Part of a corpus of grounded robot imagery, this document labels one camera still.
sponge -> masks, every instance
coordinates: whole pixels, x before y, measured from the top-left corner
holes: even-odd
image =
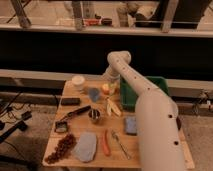
[[[137,135],[136,118],[135,116],[127,116],[124,119],[125,133],[128,135]]]

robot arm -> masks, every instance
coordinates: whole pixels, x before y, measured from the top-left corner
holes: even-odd
[[[139,153],[143,171],[186,171],[178,136],[175,102],[155,84],[129,66],[127,51],[111,52],[105,76],[111,81],[119,74],[137,93],[135,107]]]

small bowl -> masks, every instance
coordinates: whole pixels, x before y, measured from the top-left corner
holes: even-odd
[[[84,89],[85,78],[81,75],[75,75],[72,77],[72,83],[76,90],[82,91]]]
[[[93,124],[97,124],[101,118],[101,114],[97,109],[91,109],[88,116]]]

green bin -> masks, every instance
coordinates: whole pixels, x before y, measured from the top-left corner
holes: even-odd
[[[161,88],[167,95],[169,95],[165,78],[156,76],[146,76],[146,78]],[[123,109],[134,111],[137,98],[137,94],[132,90],[129,84],[123,78],[121,78],[120,100]]]

white bowl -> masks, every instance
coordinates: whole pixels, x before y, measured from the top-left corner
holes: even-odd
[[[75,75],[72,77],[72,83],[76,90],[82,91],[84,89],[85,78],[82,75]]]

